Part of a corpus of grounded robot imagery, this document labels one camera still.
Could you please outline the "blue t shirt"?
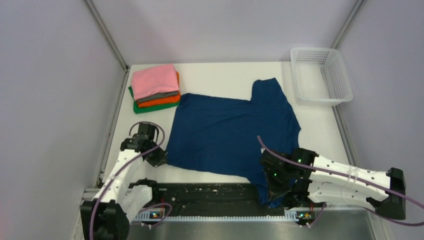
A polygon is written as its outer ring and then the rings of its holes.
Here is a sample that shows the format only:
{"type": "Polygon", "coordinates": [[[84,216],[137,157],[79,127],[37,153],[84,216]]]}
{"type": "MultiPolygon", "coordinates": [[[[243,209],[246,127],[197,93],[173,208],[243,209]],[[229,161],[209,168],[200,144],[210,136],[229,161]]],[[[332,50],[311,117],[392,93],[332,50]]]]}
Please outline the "blue t shirt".
{"type": "Polygon", "coordinates": [[[291,154],[299,147],[300,124],[275,78],[256,80],[250,100],[186,93],[176,108],[167,150],[171,166],[246,178],[259,202],[279,207],[270,198],[261,145],[291,154]]]}

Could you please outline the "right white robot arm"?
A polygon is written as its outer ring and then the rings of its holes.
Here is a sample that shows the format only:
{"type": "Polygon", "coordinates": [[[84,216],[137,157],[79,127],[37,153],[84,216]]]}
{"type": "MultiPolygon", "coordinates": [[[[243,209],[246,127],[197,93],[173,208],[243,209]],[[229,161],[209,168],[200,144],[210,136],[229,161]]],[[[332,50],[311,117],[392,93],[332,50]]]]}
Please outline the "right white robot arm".
{"type": "Polygon", "coordinates": [[[369,209],[391,220],[406,219],[404,172],[398,168],[373,171],[330,160],[296,148],[292,154],[261,149],[269,199],[281,207],[321,207],[345,204],[369,209]]]}

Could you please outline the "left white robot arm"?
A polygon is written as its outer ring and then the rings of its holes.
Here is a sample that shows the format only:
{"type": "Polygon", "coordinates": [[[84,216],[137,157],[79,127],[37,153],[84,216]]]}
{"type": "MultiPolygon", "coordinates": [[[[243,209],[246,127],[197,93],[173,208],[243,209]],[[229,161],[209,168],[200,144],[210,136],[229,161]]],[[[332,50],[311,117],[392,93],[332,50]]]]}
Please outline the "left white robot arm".
{"type": "Polygon", "coordinates": [[[130,224],[142,208],[154,207],[160,202],[161,194],[153,187],[142,183],[131,190],[130,184],[142,164],[157,168],[168,162],[168,153],[161,148],[165,131],[149,121],[137,122],[133,127],[138,130],[120,144],[116,163],[105,183],[91,200],[85,200],[80,206],[86,240],[127,239],[130,224]]]}

